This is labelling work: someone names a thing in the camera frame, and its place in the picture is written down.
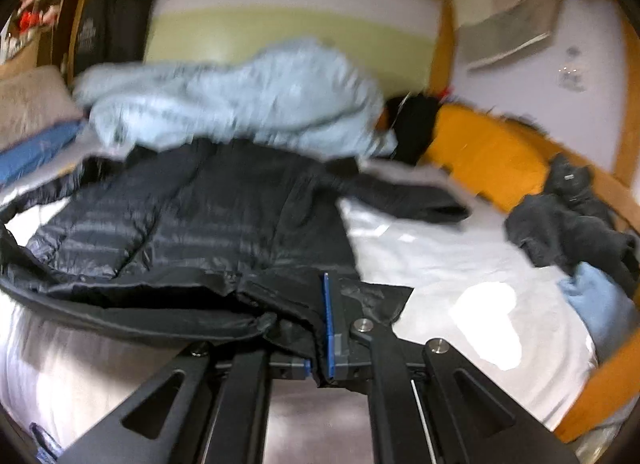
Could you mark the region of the black puffer down jacket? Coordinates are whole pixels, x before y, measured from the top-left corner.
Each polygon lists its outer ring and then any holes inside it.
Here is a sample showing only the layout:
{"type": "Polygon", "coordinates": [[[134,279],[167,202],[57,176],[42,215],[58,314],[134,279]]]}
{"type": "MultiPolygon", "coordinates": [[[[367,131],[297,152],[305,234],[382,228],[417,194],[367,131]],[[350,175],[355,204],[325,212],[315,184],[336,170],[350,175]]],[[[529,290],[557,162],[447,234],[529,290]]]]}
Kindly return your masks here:
{"type": "Polygon", "coordinates": [[[122,161],[90,157],[2,209],[63,208],[25,243],[1,234],[1,287],[65,323],[133,339],[271,345],[326,367],[327,288],[349,314],[395,322],[406,287],[361,280],[341,198],[399,219],[458,223],[468,207],[434,185],[393,184],[352,158],[316,161],[199,139],[122,161]]]}

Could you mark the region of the dark grey crumpled clothing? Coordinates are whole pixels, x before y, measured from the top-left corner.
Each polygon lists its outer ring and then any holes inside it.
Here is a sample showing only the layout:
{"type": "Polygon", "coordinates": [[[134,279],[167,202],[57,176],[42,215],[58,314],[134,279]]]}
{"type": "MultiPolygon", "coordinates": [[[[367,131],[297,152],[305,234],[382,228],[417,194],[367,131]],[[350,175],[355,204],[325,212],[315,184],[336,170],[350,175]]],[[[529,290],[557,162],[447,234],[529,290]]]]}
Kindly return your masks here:
{"type": "Polygon", "coordinates": [[[632,297],[639,284],[637,240],[616,230],[591,182],[589,167],[555,155],[542,192],[525,196],[506,217],[506,238],[538,268],[555,265],[572,275],[585,262],[632,297]]]}

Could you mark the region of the white patterned bed sheet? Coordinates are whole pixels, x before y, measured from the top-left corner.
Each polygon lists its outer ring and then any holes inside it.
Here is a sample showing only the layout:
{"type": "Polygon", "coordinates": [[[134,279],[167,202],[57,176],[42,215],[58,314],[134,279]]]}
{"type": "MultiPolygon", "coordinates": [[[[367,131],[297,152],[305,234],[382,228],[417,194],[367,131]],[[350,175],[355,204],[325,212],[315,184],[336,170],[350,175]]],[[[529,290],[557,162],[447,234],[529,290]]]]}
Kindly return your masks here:
{"type": "MultiPolygon", "coordinates": [[[[558,288],[559,271],[532,267],[506,241],[498,213],[435,170],[356,163],[393,184],[441,187],[470,212],[458,223],[427,223],[338,201],[361,280],[410,289],[398,319],[384,325],[410,343],[447,340],[554,435],[594,361],[586,325],[558,288]]],[[[1,234],[25,244],[62,208],[55,202],[1,218],[1,234]]],[[[38,461],[30,423],[65,451],[196,343],[224,361],[259,350],[300,358],[271,345],[105,335],[48,317],[1,288],[2,434],[27,462],[38,461]]],[[[377,463],[367,395],[320,385],[312,371],[304,380],[273,380],[262,462],[377,463]]]]}

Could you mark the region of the blue white patterned cloth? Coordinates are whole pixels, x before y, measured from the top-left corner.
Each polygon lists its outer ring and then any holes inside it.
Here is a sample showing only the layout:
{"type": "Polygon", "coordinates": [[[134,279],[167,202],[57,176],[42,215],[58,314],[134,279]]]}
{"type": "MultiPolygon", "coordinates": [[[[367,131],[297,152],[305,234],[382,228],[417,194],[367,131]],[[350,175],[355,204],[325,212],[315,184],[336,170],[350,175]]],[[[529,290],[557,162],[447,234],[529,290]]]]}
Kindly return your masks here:
{"type": "Polygon", "coordinates": [[[36,459],[41,464],[56,464],[64,449],[37,423],[29,424],[29,432],[36,446],[36,459]]]}

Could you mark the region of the light blue cloth piece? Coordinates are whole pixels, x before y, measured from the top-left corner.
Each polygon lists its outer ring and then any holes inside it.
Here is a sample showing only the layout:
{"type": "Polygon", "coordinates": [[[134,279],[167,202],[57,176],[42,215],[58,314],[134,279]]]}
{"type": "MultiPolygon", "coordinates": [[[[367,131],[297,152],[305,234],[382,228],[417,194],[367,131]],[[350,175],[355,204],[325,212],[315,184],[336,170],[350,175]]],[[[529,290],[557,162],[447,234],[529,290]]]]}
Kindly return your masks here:
{"type": "Polygon", "coordinates": [[[634,302],[606,273],[589,263],[581,262],[558,286],[585,323],[600,364],[610,360],[639,327],[634,302]]]}

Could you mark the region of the black garment at headboard corner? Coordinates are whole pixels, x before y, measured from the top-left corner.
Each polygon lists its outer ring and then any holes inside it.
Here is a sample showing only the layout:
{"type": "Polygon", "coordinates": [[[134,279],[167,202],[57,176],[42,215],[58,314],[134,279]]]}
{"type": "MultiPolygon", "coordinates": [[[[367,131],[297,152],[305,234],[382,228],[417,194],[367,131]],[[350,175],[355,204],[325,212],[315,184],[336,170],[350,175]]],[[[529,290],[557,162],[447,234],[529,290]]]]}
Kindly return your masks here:
{"type": "Polygon", "coordinates": [[[424,93],[397,95],[386,101],[387,129],[394,132],[392,161],[416,166],[434,138],[440,100],[424,93]]]}

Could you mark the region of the blue pillow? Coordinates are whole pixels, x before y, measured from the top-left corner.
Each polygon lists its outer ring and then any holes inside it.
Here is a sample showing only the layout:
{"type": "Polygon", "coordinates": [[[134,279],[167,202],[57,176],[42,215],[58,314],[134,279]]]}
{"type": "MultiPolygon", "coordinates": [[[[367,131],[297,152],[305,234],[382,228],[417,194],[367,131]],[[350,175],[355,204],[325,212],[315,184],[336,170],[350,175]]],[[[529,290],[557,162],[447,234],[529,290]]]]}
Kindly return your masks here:
{"type": "Polygon", "coordinates": [[[84,128],[85,123],[81,120],[55,125],[2,152],[1,187],[7,187],[50,161],[84,128]]]}

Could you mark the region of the light blue duvet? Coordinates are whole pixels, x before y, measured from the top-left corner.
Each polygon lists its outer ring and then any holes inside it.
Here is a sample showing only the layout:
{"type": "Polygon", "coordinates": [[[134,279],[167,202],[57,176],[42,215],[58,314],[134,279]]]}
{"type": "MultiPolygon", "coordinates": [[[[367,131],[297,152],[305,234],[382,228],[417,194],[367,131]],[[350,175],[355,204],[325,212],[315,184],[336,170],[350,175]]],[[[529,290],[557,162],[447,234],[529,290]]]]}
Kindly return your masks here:
{"type": "Polygon", "coordinates": [[[375,128],[385,108],[378,82],[314,38],[272,44],[235,65],[96,65],[76,79],[73,99],[107,146],[247,139],[320,158],[386,156],[397,146],[375,128]]]}

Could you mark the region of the pink beige pillow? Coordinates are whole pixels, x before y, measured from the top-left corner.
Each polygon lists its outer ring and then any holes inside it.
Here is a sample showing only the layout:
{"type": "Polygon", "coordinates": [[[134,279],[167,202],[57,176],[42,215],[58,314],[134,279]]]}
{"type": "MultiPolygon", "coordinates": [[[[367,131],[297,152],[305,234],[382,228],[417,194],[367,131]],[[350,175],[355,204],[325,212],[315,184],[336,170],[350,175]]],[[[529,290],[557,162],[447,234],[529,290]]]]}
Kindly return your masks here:
{"type": "Polygon", "coordinates": [[[1,81],[2,152],[53,126],[84,118],[58,68],[48,65],[1,81]]]}

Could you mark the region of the black bag with white print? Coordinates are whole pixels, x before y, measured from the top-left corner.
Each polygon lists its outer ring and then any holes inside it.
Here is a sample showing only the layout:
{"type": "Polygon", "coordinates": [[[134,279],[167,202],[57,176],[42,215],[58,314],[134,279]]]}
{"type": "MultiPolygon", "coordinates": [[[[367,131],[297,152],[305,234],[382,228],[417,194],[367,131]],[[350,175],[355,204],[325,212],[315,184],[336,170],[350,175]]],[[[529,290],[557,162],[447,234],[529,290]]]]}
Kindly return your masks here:
{"type": "Polygon", "coordinates": [[[75,42],[73,76],[102,63],[141,62],[154,0],[86,0],[75,42]]]}

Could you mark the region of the orange wooden bed frame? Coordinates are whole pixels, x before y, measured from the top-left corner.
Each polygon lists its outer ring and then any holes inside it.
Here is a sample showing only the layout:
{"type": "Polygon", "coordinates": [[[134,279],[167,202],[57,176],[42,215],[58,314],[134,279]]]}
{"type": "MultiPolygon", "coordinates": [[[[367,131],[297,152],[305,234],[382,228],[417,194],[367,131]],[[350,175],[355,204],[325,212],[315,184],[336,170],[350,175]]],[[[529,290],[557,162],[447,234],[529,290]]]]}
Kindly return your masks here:
{"type": "MultiPolygon", "coordinates": [[[[454,0],[438,1],[442,7],[439,9],[437,38],[430,63],[431,72],[425,79],[426,89],[435,93],[444,91],[451,82],[454,52],[457,50],[454,0]]],[[[639,204],[620,176],[591,164],[590,159],[558,141],[545,138],[540,132],[527,128],[521,121],[508,121],[504,127],[522,138],[548,161],[554,155],[562,153],[576,166],[590,166],[593,192],[612,211],[615,228],[623,232],[639,231],[639,204]]],[[[616,352],[610,362],[603,364],[589,378],[586,388],[555,429],[555,435],[564,442],[585,435],[589,429],[621,408],[638,390],[639,332],[634,331],[630,340],[623,344],[623,348],[616,352]]]]}

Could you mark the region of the white wall socket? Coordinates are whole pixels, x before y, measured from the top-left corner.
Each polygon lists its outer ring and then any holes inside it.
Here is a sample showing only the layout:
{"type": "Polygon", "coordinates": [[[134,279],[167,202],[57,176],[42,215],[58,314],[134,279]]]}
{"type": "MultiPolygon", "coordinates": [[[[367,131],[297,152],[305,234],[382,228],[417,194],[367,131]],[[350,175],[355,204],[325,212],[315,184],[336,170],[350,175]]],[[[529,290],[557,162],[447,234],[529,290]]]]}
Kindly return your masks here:
{"type": "Polygon", "coordinates": [[[586,90],[585,61],[582,58],[582,51],[577,46],[570,46],[566,49],[558,74],[561,88],[573,92],[586,90]]]}

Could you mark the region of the grey mesh wall hanging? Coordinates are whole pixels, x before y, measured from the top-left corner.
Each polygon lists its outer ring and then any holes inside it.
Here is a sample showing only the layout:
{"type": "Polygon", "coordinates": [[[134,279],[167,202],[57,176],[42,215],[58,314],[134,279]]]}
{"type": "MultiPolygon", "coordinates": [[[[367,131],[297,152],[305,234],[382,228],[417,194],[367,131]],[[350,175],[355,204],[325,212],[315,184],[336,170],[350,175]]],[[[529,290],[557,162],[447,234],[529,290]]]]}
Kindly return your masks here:
{"type": "Polygon", "coordinates": [[[469,69],[489,66],[551,37],[562,0],[452,0],[469,69]]]}

